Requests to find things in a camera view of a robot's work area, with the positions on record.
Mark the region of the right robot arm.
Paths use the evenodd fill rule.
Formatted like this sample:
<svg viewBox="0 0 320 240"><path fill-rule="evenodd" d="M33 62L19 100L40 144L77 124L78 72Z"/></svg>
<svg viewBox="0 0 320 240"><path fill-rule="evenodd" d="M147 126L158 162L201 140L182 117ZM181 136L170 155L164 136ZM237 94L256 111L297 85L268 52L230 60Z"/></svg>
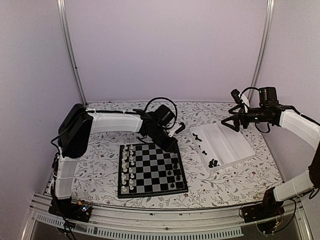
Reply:
<svg viewBox="0 0 320 240"><path fill-rule="evenodd" d="M292 173L286 175L284 183L265 191L258 213L269 218L283 201L305 195L312 199L320 192L320 124L293 105L281 104L273 86L249 86L248 90L257 91L258 106L250 106L245 90L232 90L236 105L228 111L230 116L221 121L222 125L236 132L247 129L249 124L279 127L266 138L268 146L274 156L292 157L298 165L297 170L289 168Z"/></svg>

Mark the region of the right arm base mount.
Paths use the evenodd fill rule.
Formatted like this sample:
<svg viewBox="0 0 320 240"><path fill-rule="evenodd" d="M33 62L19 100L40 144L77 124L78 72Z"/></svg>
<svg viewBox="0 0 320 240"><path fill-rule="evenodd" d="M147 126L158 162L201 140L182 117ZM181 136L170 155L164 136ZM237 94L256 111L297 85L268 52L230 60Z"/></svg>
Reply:
<svg viewBox="0 0 320 240"><path fill-rule="evenodd" d="M274 234L282 222L283 214L285 213L283 201L275 203L263 202L249 206L241 206L238 214L244 219L245 223L257 222L258 231L263 235Z"/></svg>

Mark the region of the black and grey chessboard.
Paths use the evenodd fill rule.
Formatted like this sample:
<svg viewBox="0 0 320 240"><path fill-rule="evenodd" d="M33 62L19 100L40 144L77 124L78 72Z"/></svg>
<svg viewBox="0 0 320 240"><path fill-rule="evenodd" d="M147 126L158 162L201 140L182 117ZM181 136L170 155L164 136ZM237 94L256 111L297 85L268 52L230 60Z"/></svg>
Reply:
<svg viewBox="0 0 320 240"><path fill-rule="evenodd" d="M148 198L165 195L183 194L189 191L180 152L162 150L154 143L121 145L119 148L119 170L117 197L119 199Z"/></svg>

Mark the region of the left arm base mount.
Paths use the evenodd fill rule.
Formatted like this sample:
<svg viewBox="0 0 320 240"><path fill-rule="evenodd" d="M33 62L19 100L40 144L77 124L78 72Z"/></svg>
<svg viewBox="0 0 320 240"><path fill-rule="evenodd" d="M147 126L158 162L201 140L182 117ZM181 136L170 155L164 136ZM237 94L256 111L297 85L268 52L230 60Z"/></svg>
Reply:
<svg viewBox="0 0 320 240"><path fill-rule="evenodd" d="M92 204L84 200L72 202L68 199L52 199L48 212L52 215L88 223L92 214Z"/></svg>

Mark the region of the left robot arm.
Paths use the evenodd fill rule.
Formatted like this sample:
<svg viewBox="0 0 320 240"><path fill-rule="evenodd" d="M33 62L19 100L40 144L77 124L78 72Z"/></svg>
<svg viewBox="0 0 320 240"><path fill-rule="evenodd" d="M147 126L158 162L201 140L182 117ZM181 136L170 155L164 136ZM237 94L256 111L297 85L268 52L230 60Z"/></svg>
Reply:
<svg viewBox="0 0 320 240"><path fill-rule="evenodd" d="M77 162L87 151L89 137L96 133L131 132L149 137L165 152L178 151L175 130L169 126L176 122L178 111L171 111L162 104L155 111L134 109L133 111L95 110L75 104L58 129L58 135L51 144L57 148L54 161L52 186L53 196L58 200L55 209L63 216L74 213L71 198L72 181Z"/></svg>

